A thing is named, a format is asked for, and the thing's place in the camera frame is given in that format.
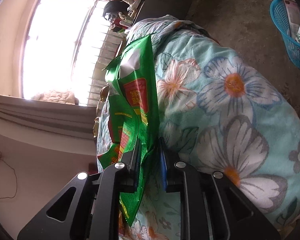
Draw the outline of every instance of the green snack bag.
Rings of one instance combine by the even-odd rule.
[[[138,190],[134,194],[121,193],[120,196],[122,210],[131,226],[149,176],[159,130],[150,36],[130,43],[122,55],[114,59],[106,69],[106,81],[111,87],[108,127],[113,144],[98,159],[103,168],[106,168],[121,160],[122,154],[133,150],[137,138],[142,143]]]

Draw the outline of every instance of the bed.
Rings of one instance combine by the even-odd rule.
[[[135,24],[128,43],[152,34],[159,135],[199,171],[219,170],[285,232],[300,217],[300,120],[282,95],[201,27],[172,16]],[[106,101],[97,155],[111,139]],[[154,167],[132,227],[121,239],[180,239],[178,193]]]

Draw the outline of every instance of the window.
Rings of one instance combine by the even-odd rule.
[[[121,42],[121,37],[109,30],[109,23],[102,17],[106,3],[40,1],[24,52],[24,98],[48,90],[69,89],[80,105],[94,105],[100,87],[106,84],[101,68],[114,58]]]

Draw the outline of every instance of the cable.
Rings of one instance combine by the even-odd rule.
[[[12,168],[9,164],[7,164],[3,159],[0,158],[0,161],[3,161],[8,167],[10,167],[13,170],[14,176],[16,177],[16,192],[15,192],[14,196],[13,197],[0,197],[0,199],[14,198],[18,192],[18,180],[17,180],[16,170],[14,168]]]

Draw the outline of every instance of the laundry basket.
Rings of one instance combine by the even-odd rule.
[[[270,14],[275,26],[281,32],[290,60],[300,69],[300,44],[287,35],[289,21],[283,0],[272,1]]]

